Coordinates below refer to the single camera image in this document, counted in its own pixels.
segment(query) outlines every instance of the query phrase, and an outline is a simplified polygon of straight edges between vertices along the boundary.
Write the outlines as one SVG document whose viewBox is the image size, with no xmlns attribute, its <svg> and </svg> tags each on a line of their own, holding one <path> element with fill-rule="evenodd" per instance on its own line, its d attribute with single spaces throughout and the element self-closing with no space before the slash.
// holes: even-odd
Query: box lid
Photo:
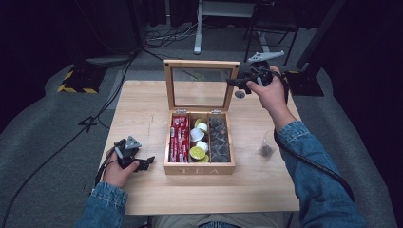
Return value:
<svg viewBox="0 0 403 228">
<path fill-rule="evenodd" d="M 170 110 L 228 111 L 240 62 L 164 60 Z"/>
</svg>

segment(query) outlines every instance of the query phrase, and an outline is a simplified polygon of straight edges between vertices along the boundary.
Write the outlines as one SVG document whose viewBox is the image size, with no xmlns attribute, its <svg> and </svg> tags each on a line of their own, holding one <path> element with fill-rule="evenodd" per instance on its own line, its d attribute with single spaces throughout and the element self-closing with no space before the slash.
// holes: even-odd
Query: pants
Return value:
<svg viewBox="0 0 403 228">
<path fill-rule="evenodd" d="M 223 221 L 246 228 L 284 228 L 286 213 L 236 213 L 212 215 L 166 215 L 154 216 L 154 228 L 196 228 L 210 221 Z"/>
</svg>

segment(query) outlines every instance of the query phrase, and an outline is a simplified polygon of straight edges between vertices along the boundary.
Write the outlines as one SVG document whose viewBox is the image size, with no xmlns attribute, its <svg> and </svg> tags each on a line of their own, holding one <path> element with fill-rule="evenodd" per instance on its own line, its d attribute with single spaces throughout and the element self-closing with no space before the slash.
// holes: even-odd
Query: wooden lid frame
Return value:
<svg viewBox="0 0 403 228">
<path fill-rule="evenodd" d="M 187 111 L 209 112 L 212 110 L 228 111 L 231 97 L 234 91 L 232 86 L 226 86 L 225 96 L 222 105 L 200 105 L 200 104 L 176 104 L 174 92 L 174 75 L 175 69 L 228 69 L 230 71 L 229 78 L 236 79 L 240 62 L 229 61 L 200 61 L 200 60 L 164 60 L 164 70 L 166 79 L 166 91 L 168 95 L 169 110 L 186 109 Z"/>
</svg>

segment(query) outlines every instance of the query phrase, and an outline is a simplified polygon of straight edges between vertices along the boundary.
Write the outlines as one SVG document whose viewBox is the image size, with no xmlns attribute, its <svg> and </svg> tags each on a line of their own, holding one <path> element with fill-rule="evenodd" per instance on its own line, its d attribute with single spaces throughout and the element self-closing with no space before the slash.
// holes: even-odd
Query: blue sleeve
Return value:
<svg viewBox="0 0 403 228">
<path fill-rule="evenodd" d="M 295 121 L 278 133 L 279 141 L 297 154 L 321 164 L 339 175 L 336 165 L 318 139 L 305 125 Z M 281 151 L 299 198 L 302 227 L 366 227 L 344 188 L 313 166 Z"/>
<path fill-rule="evenodd" d="M 121 227 L 126 201 L 124 190 L 106 182 L 98 183 L 76 227 Z"/>
</svg>

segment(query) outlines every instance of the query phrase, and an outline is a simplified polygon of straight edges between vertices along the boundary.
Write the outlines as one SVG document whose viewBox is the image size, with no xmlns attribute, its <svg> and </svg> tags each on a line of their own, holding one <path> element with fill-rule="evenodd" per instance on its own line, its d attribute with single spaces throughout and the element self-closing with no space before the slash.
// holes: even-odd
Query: black base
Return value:
<svg viewBox="0 0 403 228">
<path fill-rule="evenodd" d="M 285 71 L 284 74 L 293 96 L 324 96 L 316 78 L 306 78 L 303 72 L 297 71 Z"/>
<path fill-rule="evenodd" d="M 90 67 L 86 70 L 73 67 L 59 86 L 58 91 L 98 93 L 107 68 Z"/>
</svg>

